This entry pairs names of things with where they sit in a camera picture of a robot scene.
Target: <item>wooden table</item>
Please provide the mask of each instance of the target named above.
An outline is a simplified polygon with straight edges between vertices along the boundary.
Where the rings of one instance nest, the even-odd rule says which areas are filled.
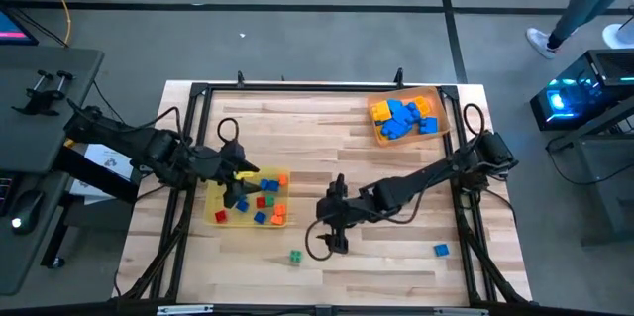
[[[169,81],[160,103],[185,112],[191,81]],[[461,104],[473,102],[490,117],[481,85],[459,85]],[[351,196],[357,189],[387,176],[405,175],[443,158],[441,139],[380,148],[374,141],[366,93],[215,91],[205,144],[221,142],[216,126],[225,117],[240,123],[240,142],[257,166],[291,171],[290,214],[284,229],[215,228],[205,224],[205,184],[199,183],[185,252],[178,302],[245,304],[338,304],[465,306],[468,299],[460,258],[449,183],[428,189],[416,219],[408,225],[364,223],[348,230],[350,252],[315,262],[306,253],[300,266],[289,263],[289,251],[304,251],[304,233],[315,220],[315,204],[337,173],[346,176]],[[199,102],[192,137],[200,117]],[[476,124],[476,116],[468,116]],[[158,128],[175,129],[173,116]],[[158,186],[146,178],[140,193]],[[507,198],[504,183],[491,190]],[[168,191],[135,206],[118,281],[125,292],[146,269],[159,246]],[[396,218],[412,212],[406,206]],[[504,276],[525,298],[530,290],[513,217],[501,201],[483,193],[480,203],[488,250]],[[326,231],[316,228],[312,236]],[[311,238],[315,254],[323,241]],[[447,244],[450,255],[437,258],[433,247]],[[163,292],[171,275],[168,260]],[[484,287],[474,263],[480,295]]]

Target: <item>green block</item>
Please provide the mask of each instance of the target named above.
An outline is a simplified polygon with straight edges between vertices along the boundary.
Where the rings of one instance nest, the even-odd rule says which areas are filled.
[[[272,207],[275,204],[275,197],[273,195],[266,196],[266,207]]]
[[[290,261],[292,263],[301,263],[301,251],[290,251]]]

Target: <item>shoe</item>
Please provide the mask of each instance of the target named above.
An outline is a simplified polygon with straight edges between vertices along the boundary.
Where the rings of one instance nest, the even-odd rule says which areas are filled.
[[[555,58],[555,54],[559,49],[548,48],[548,37],[550,35],[544,34],[535,28],[528,28],[526,30],[526,39],[540,55],[547,59]]]

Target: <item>concrete floor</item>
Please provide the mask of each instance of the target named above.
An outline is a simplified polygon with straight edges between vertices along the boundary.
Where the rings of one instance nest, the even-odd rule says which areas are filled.
[[[442,5],[441,0],[68,1]],[[568,0],[452,2],[461,7],[564,8]],[[629,3],[617,0],[613,7]],[[60,36],[64,32],[62,11],[29,13]],[[284,75],[293,80],[386,81],[402,66],[410,82],[456,82],[443,14],[75,10],[72,18],[72,45],[106,53],[99,83],[131,123],[156,115],[166,80],[233,79],[238,69],[247,79]],[[588,196],[556,175],[544,152],[551,137],[537,130],[527,103],[584,51],[604,49],[602,28],[625,19],[597,18],[568,40],[556,59],[547,61],[528,46],[524,31],[528,26],[548,31],[558,20],[555,16],[456,16],[468,82],[485,85],[493,124],[520,160],[508,186],[533,296],[543,305],[634,313],[634,245],[581,248]],[[38,37],[43,45],[53,45]],[[94,92],[88,102],[102,104]],[[54,271],[34,266],[22,292],[0,297],[0,307],[108,298],[124,241],[120,232],[73,230],[64,244],[67,266]]]

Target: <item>orange tray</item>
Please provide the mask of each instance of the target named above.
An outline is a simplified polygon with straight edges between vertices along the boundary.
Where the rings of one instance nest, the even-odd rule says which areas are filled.
[[[371,107],[378,102],[386,101],[388,99],[397,99],[403,102],[403,105],[405,105],[407,103],[413,102],[414,98],[416,97],[423,97],[427,101],[427,104],[429,104],[431,112],[427,114],[427,117],[434,117],[438,120],[438,132],[430,134],[420,134],[418,133],[418,129],[412,129],[411,131],[409,131],[409,133],[399,139],[390,140],[387,137],[383,136],[380,133],[381,126],[374,126],[374,118],[372,117]],[[376,141],[382,147],[419,142],[426,139],[440,137],[449,132],[449,121],[447,120],[447,112],[445,112],[443,102],[441,102],[440,100],[440,96],[438,95],[436,87],[433,86],[416,87],[385,93],[371,94],[368,96],[368,113],[370,114],[370,121],[374,126],[373,130]]]

